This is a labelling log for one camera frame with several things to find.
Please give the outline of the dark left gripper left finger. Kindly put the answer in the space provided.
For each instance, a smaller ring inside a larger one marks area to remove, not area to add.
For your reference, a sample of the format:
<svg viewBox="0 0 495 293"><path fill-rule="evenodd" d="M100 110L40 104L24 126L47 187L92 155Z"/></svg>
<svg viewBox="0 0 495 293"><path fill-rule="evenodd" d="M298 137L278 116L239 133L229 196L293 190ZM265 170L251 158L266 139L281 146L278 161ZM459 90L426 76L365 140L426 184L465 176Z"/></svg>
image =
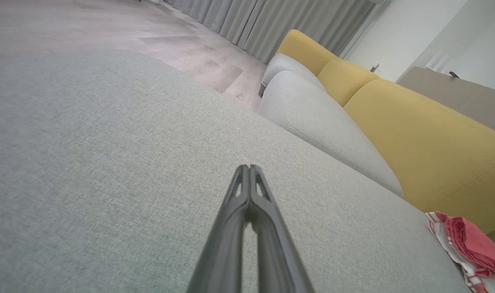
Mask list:
<svg viewBox="0 0 495 293"><path fill-rule="evenodd" d="M249 169L235 170L186 293L241 293Z"/></svg>

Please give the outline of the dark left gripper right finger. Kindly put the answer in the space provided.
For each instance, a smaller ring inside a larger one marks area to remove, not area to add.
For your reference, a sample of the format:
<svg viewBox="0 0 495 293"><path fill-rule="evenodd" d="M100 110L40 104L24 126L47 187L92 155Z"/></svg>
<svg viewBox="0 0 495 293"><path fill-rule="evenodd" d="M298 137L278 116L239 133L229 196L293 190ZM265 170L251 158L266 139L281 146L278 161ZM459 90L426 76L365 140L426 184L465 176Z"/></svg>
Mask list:
<svg viewBox="0 0 495 293"><path fill-rule="evenodd" d="M250 166L250 213L257 234L259 293L314 293L262 169Z"/></svg>

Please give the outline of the red shorts with white trim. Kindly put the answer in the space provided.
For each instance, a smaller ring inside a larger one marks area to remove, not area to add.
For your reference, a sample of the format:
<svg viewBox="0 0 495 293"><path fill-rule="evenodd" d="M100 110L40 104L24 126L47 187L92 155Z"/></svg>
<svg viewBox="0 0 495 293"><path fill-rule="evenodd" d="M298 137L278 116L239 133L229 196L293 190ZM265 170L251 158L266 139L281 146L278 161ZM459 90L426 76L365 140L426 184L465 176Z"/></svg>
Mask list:
<svg viewBox="0 0 495 293"><path fill-rule="evenodd" d="M429 230L458 265L472 293L495 293L495 243L463 217L425 213Z"/></svg>

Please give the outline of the yellow sofa back cushion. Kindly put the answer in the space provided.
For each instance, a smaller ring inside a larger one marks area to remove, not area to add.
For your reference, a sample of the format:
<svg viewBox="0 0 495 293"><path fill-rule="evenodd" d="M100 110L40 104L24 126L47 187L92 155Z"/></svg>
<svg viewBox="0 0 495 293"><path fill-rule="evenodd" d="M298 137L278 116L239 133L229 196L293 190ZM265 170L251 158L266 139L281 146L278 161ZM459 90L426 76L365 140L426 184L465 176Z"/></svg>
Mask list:
<svg viewBox="0 0 495 293"><path fill-rule="evenodd" d="M361 87L344 110L395 173L407 202L495 232L495 130L384 79Z"/></svg>
<svg viewBox="0 0 495 293"><path fill-rule="evenodd" d="M329 61L318 74L318 80L327 93L343 107L361 87L379 78L377 74L341 58Z"/></svg>
<svg viewBox="0 0 495 293"><path fill-rule="evenodd" d="M327 48L296 29L290 30L279 45L277 54L287 55L308 68L315 76L331 60L339 59Z"/></svg>

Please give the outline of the grey pleated curtain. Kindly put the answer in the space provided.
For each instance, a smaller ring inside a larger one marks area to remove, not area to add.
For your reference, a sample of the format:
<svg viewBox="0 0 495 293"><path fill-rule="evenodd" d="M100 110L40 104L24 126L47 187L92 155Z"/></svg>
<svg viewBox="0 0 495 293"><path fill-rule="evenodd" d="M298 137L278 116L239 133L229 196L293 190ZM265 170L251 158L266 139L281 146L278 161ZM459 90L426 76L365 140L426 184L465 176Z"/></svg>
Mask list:
<svg viewBox="0 0 495 293"><path fill-rule="evenodd" d="M162 0L268 63L292 29L340 55L377 0Z"/></svg>

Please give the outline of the taupe cabinet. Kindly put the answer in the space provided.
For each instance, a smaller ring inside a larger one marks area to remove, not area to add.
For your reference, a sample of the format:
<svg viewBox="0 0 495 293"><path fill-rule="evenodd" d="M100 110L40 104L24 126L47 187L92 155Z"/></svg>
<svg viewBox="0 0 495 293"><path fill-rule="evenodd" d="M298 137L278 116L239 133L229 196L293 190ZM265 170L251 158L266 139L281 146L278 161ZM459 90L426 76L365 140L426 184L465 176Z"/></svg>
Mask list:
<svg viewBox="0 0 495 293"><path fill-rule="evenodd" d="M495 89L420 67L396 83L495 130Z"/></svg>

